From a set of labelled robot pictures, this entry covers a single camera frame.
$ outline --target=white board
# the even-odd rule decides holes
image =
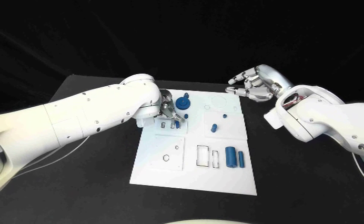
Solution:
[[[185,93],[189,94],[191,107],[186,110],[176,108],[180,116],[188,114],[188,123],[182,125],[180,129],[170,129],[169,120],[150,118],[152,122],[143,128],[130,183],[256,195],[238,96],[201,91],[169,91],[173,101]],[[209,125],[212,126],[212,124],[218,125],[215,133],[211,132]],[[198,145],[208,146],[208,167],[196,165]],[[235,147],[237,152],[243,151],[244,168],[225,166],[225,147],[228,146]],[[218,152],[218,168],[212,167],[217,163],[212,151]],[[163,160],[163,155],[169,155],[167,161]]]

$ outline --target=black table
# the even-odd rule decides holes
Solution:
[[[72,75],[52,101],[120,81]],[[217,92],[227,87],[170,81],[156,84],[166,89]],[[91,136],[62,161],[10,182],[0,192],[0,222],[140,224],[201,218],[251,223],[362,222],[364,179],[351,153],[326,136],[303,143],[284,128],[273,130],[263,115],[274,100],[256,103],[241,98],[240,102],[257,196],[131,185],[141,134],[131,119]]]

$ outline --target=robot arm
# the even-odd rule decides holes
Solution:
[[[144,119],[172,110],[147,74],[120,84],[85,91],[62,100],[0,115],[0,189],[27,163],[50,150],[97,134],[130,118]],[[175,120],[183,119],[175,113]]]
[[[295,138],[303,142],[326,134],[348,151],[364,155],[361,120],[364,104],[345,104],[335,94],[318,86],[293,86],[284,76],[267,65],[258,65],[253,70],[237,75],[230,80],[230,84],[243,79],[247,83],[253,74],[263,84],[257,87],[245,85],[245,89],[228,87],[225,91],[247,96],[254,101],[266,101],[271,96],[277,97],[276,106],[264,115],[273,128],[284,126]]]

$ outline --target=black tabletop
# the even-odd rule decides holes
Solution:
[[[120,81],[72,75],[52,101]],[[170,81],[156,84],[215,92],[227,87]],[[303,143],[284,128],[273,130],[263,115],[274,100],[256,103],[240,98],[240,102],[257,196],[131,185],[141,134],[131,119],[91,136],[62,161],[13,179],[0,192],[0,222],[140,224],[202,218],[251,223],[362,222],[364,178],[351,153],[323,135]],[[71,143],[49,160],[79,143]]]

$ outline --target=black curtain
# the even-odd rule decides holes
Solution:
[[[362,0],[1,0],[1,112],[71,74],[227,83],[258,64],[362,101]]]

